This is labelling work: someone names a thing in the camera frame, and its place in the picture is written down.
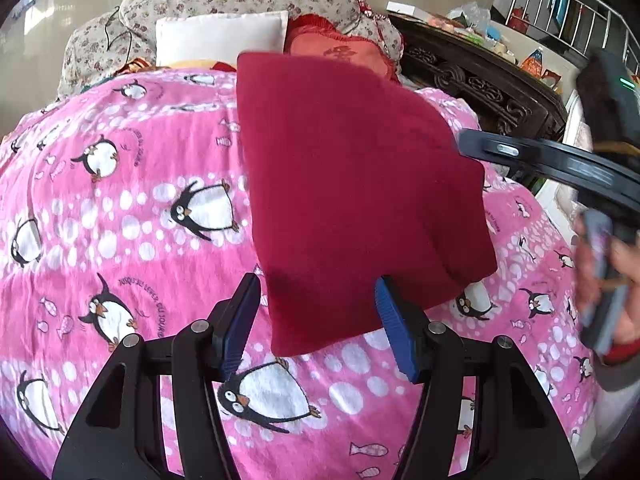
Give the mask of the person's right hand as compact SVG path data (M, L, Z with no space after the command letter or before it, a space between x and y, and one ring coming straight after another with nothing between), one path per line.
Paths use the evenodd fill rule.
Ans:
M574 225L577 235L575 250L575 307L587 312L600 300L600 282L594 270L594 255L587 242L586 228L582 219ZM615 237L611 238L610 263L623 275L628 285L626 304L616 326L614 344L634 344L639 339L639 246L629 245Z

